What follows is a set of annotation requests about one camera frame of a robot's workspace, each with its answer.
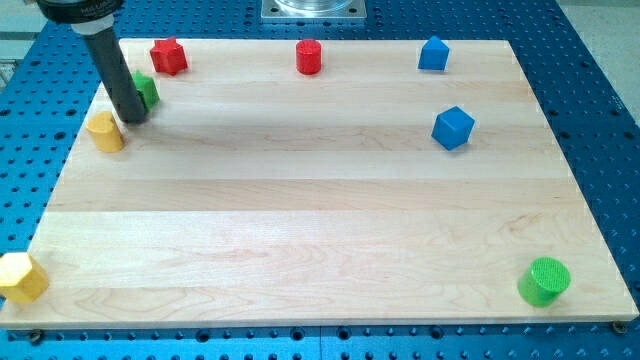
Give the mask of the black robot arm end flange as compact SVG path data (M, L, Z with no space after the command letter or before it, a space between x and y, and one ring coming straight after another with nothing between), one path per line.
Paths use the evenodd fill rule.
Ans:
M36 3L47 19L78 24L113 14L123 6L124 0L36 0Z

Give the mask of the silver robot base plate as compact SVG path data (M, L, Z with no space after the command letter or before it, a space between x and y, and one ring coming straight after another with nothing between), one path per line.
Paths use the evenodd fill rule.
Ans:
M262 19L364 19L365 0L262 0Z

